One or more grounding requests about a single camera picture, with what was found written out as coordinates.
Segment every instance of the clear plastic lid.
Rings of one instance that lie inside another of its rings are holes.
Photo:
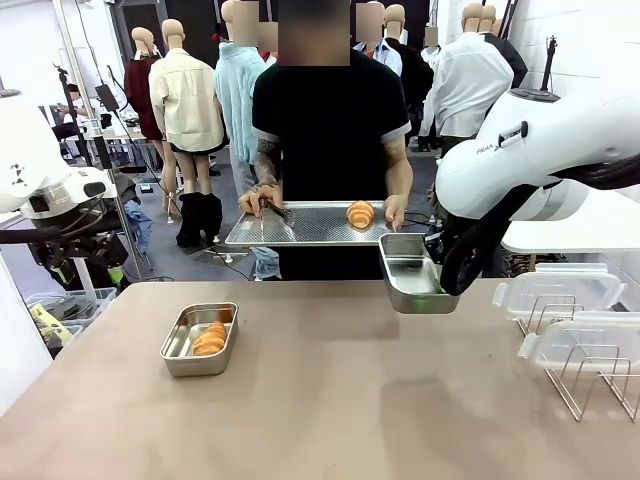
[[[578,314],[579,320],[527,335],[518,356],[539,368],[632,373],[640,369],[640,315],[634,315],[608,312],[598,320],[595,314]]]
[[[535,272],[501,283],[494,305],[504,306],[511,318],[571,316],[577,311],[606,310],[615,304],[625,284],[600,263],[549,263]]]

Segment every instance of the person's left hand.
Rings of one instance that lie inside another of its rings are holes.
[[[409,199],[405,195],[391,195],[384,202],[384,216],[391,224],[394,231],[402,228],[404,223],[404,212],[409,204]]]

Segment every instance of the metal tray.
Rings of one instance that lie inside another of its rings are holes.
[[[391,305],[400,313],[446,314],[459,297],[440,288],[438,269],[424,245],[424,234],[390,233],[380,237],[380,265]]]
[[[384,202],[369,202],[373,223],[365,230],[349,225],[347,209],[354,202],[284,202],[291,211],[286,224],[275,212],[263,209],[262,219],[243,214],[227,237],[238,247],[373,246],[391,230],[384,218]]]
[[[211,324],[220,320],[227,330],[227,343],[215,355],[193,356],[192,344]],[[174,377],[219,375],[225,371],[238,334],[235,303],[205,303],[186,307],[167,335],[160,356]]]

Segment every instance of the hand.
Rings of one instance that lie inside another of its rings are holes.
[[[394,231],[400,230],[404,223],[404,212],[409,204],[405,195],[391,195],[384,202],[384,216]]]
[[[260,200],[265,198],[276,207],[282,208],[282,193],[278,185],[256,185],[243,196],[238,204],[243,212],[260,218]]]

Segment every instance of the croissant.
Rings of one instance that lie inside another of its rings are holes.
[[[227,330],[220,321],[213,322],[193,342],[193,354],[196,357],[213,355],[224,348],[227,342]]]
[[[347,220],[356,228],[367,228],[373,222],[373,207],[367,202],[356,202],[347,209]]]

